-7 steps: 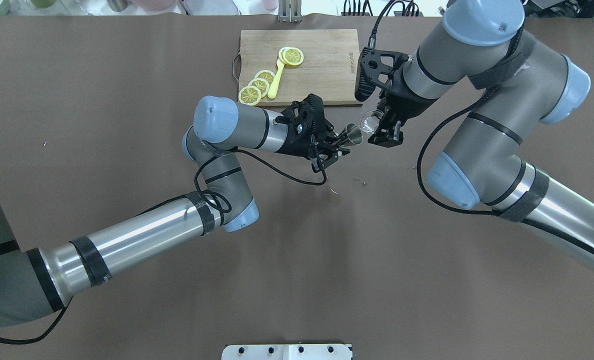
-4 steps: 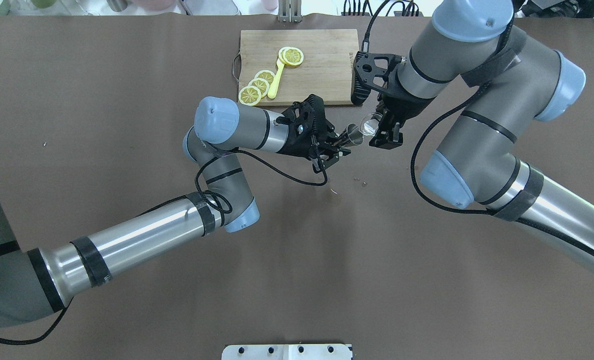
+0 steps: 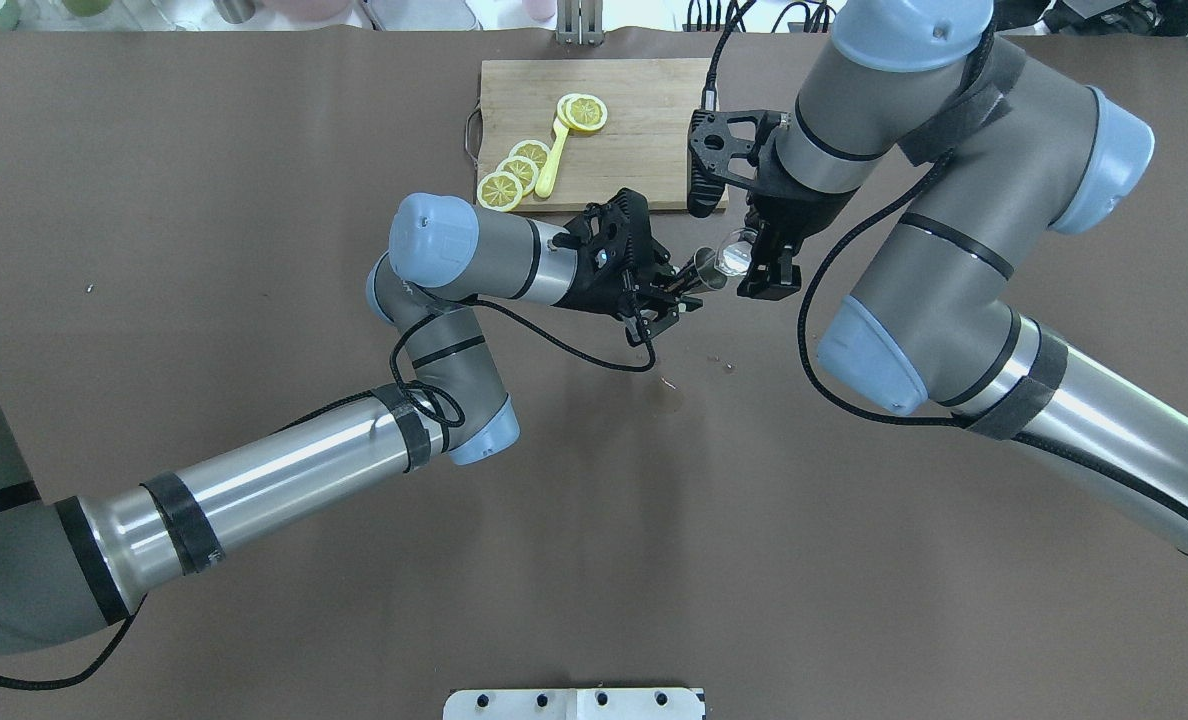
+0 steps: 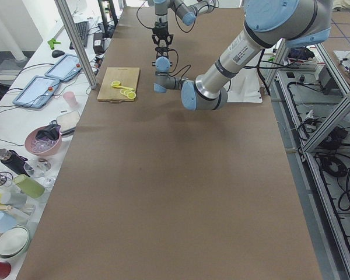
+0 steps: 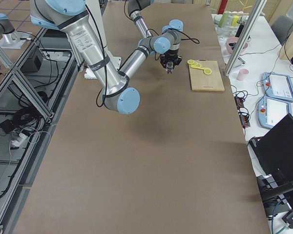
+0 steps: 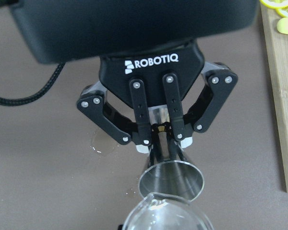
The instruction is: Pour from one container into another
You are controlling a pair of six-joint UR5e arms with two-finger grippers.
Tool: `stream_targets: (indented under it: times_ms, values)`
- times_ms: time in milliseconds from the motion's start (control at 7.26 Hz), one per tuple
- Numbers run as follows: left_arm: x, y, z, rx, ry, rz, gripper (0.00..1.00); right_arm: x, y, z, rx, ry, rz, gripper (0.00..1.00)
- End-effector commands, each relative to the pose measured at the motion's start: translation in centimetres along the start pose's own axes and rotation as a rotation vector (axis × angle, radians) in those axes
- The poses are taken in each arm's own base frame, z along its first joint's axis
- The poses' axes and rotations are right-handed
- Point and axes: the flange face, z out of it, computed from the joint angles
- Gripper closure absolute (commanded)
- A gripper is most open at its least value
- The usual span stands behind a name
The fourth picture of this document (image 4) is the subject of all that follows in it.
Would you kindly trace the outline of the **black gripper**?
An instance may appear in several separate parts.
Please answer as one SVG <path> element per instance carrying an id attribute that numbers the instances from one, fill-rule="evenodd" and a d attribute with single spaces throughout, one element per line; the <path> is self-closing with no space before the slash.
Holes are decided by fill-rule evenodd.
<path id="1" fill-rule="evenodd" d="M 170 34 L 167 26 L 152 28 L 152 40 L 157 46 L 170 46 L 173 41 L 173 34 Z"/>
<path id="2" fill-rule="evenodd" d="M 156 58 L 160 58 L 160 57 L 168 58 L 169 57 L 169 48 L 168 47 L 156 47 L 155 51 L 156 51 Z"/>

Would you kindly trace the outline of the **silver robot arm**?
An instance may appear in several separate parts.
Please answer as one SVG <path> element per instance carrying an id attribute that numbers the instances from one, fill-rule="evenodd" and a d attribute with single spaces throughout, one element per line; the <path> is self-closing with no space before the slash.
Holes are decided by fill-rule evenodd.
<path id="1" fill-rule="evenodd" d="M 168 31 L 168 10 L 185 25 L 195 23 L 197 16 L 218 8 L 217 1 L 154 1 L 156 21 L 152 40 L 157 45 L 154 63 L 154 91 L 180 90 L 183 106 L 188 110 L 217 110 L 228 100 L 224 86 L 230 82 L 261 50 L 285 39 L 289 48 L 305 47 L 326 41 L 330 35 L 332 1 L 248 1 L 241 33 L 231 42 L 215 63 L 195 80 L 170 74 L 168 52 L 173 35 Z"/>
<path id="2" fill-rule="evenodd" d="M 152 40 L 158 47 L 168 47 L 172 44 L 173 35 L 168 28 L 168 10 L 171 9 L 175 18 L 186 26 L 193 26 L 199 15 L 211 13 L 219 8 L 219 1 L 197 1 L 187 5 L 184 1 L 154 1 L 155 23 L 152 30 Z"/>

